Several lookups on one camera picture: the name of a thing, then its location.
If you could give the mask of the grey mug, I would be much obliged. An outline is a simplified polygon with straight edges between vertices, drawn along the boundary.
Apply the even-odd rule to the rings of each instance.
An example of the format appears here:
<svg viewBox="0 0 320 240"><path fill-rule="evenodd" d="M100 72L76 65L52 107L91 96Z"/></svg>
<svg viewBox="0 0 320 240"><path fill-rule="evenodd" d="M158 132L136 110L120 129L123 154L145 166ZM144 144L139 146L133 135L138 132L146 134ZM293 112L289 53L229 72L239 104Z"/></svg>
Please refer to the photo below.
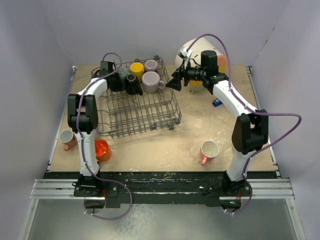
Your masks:
<svg viewBox="0 0 320 240"><path fill-rule="evenodd" d="M125 85L127 75L130 73L129 69L127 67L120 66L117 72L122 84Z"/></svg>

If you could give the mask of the white mug black handle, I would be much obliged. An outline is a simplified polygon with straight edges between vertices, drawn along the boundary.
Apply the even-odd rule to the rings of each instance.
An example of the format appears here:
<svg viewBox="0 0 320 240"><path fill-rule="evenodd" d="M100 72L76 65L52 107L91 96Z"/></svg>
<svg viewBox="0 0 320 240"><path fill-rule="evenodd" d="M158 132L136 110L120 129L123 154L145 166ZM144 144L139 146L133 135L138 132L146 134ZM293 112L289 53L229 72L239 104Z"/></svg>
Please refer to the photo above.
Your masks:
<svg viewBox="0 0 320 240"><path fill-rule="evenodd" d="M139 80L136 75L130 73L126 76L125 90L129 95L143 95Z"/></svg>

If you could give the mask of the lavender mug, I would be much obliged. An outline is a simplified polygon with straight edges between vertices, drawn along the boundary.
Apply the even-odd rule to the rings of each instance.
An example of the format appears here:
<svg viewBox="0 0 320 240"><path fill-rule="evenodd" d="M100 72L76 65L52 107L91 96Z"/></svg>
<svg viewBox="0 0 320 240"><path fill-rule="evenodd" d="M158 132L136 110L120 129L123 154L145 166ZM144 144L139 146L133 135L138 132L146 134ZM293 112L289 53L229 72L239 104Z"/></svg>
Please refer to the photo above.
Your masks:
<svg viewBox="0 0 320 240"><path fill-rule="evenodd" d="M141 78L144 91L153 94L158 90L166 88L166 84L161 80L160 75L155 71L145 72Z"/></svg>

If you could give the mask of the yellow mug black handle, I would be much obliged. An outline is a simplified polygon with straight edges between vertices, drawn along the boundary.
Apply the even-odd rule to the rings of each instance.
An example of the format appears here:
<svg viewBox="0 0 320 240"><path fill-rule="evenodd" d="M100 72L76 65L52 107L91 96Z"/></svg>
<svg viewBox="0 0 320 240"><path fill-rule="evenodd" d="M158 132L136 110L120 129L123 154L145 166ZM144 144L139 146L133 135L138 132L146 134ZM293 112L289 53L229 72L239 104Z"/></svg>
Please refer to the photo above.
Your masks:
<svg viewBox="0 0 320 240"><path fill-rule="evenodd" d="M131 74L134 74L137 77L139 82L141 82L142 81L142 76L145 73L145 67L140 62L134 62L134 63L132 63L130 65L129 71L130 71Z"/></svg>

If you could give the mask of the purple mug black handle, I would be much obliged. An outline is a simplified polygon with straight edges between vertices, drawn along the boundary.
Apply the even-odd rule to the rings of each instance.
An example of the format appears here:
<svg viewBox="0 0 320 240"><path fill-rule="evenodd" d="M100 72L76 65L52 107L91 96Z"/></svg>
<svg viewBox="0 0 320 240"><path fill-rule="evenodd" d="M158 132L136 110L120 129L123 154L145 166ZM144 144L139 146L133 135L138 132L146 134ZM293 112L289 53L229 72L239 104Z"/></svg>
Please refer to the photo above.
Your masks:
<svg viewBox="0 0 320 240"><path fill-rule="evenodd" d="M159 63L156 60L150 59L144 63L145 72L157 72Z"/></svg>

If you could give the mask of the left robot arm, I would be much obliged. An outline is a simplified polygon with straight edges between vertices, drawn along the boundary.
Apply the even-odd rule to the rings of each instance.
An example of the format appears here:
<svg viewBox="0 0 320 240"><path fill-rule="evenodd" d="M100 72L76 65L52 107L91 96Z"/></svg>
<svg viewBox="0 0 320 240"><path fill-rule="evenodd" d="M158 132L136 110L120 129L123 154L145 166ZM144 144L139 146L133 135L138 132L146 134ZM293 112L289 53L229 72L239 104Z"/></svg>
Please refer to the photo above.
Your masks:
<svg viewBox="0 0 320 240"><path fill-rule="evenodd" d="M67 97L67 123L78 143L80 172L74 183L75 192L98 196L103 191L104 179L96 157L95 137L98 128L97 99L108 90L109 78L115 77L118 67L112 61L100 64L98 75L78 93Z"/></svg>

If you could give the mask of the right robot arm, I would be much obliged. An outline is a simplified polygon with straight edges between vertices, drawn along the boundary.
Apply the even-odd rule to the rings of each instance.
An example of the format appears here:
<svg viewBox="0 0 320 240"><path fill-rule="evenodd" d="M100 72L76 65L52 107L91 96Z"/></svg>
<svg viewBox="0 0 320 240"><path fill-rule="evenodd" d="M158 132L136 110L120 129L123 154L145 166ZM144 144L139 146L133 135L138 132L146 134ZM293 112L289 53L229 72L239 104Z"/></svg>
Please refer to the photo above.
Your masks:
<svg viewBox="0 0 320 240"><path fill-rule="evenodd" d="M177 56L182 63L172 73L166 87L180 91L191 80L200 81L214 96L222 101L235 118L231 135L233 157L223 175L220 189L228 196L235 195L246 185L247 170L254 154L268 142L269 118L265 110L249 110L252 105L243 97L237 97L229 77L219 71L218 56L214 50L200 54L201 64L192 66L192 51L182 47Z"/></svg>

